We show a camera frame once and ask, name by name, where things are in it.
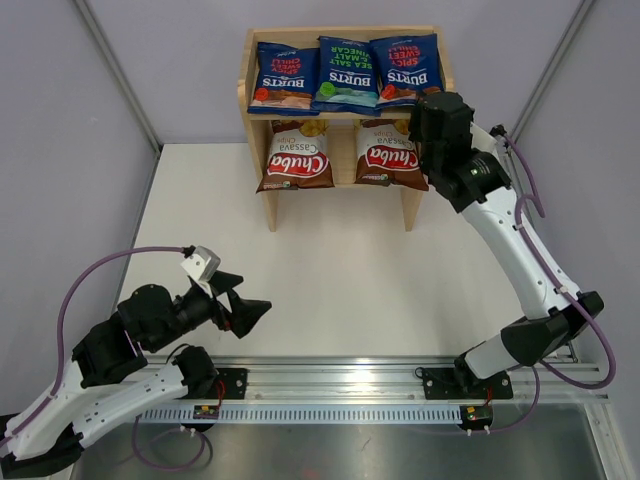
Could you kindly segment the blue Burts sea salt bag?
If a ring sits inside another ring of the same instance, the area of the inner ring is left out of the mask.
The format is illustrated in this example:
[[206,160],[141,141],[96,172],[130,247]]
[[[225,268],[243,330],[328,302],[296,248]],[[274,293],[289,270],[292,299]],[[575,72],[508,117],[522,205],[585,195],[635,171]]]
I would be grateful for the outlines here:
[[379,93],[370,44],[320,36],[319,54],[319,75],[312,108],[321,112],[375,116]]

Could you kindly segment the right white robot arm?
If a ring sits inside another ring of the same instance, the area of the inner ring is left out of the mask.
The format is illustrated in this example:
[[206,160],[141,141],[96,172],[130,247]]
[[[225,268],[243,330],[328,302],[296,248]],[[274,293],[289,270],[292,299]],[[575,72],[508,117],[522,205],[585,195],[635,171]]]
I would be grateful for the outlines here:
[[456,358],[456,389],[484,390],[509,369],[533,367],[592,328],[604,309],[601,296],[584,291],[542,243],[523,209],[533,195],[518,195],[498,157],[496,140],[473,122],[474,111],[455,92],[421,93],[412,108],[409,137],[419,146],[428,184],[484,240],[512,285],[522,318]]

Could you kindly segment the blue Burts spicy chilli bag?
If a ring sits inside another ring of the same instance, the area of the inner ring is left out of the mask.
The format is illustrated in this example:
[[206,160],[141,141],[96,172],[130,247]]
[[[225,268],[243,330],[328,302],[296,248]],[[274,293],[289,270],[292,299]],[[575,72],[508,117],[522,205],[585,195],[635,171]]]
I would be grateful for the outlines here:
[[444,90],[435,33],[374,39],[370,48],[380,80],[377,109],[410,106]]

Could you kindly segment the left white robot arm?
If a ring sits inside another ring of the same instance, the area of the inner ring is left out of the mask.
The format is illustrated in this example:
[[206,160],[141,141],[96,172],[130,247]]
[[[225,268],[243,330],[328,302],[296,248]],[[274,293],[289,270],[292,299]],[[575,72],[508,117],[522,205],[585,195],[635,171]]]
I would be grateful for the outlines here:
[[128,387],[122,382],[144,369],[155,353],[206,322],[237,338],[249,334],[272,307],[240,297],[242,277],[214,273],[204,290],[192,282],[173,297],[143,285],[111,317],[91,328],[64,363],[62,377],[41,396],[43,409],[4,416],[1,459],[6,479],[56,474],[80,459],[98,439],[125,421],[173,399],[199,399],[219,386],[218,370],[201,346],[187,345],[157,372]]

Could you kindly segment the Chuba cassava chips bag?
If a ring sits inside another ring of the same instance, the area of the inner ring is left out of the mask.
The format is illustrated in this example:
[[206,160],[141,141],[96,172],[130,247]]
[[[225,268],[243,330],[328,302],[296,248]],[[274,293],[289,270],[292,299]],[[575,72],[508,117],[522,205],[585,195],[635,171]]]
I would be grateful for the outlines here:
[[326,120],[271,123],[273,137],[256,192],[333,188]]
[[417,148],[409,139],[407,119],[355,120],[354,128],[356,184],[429,189],[420,169]]

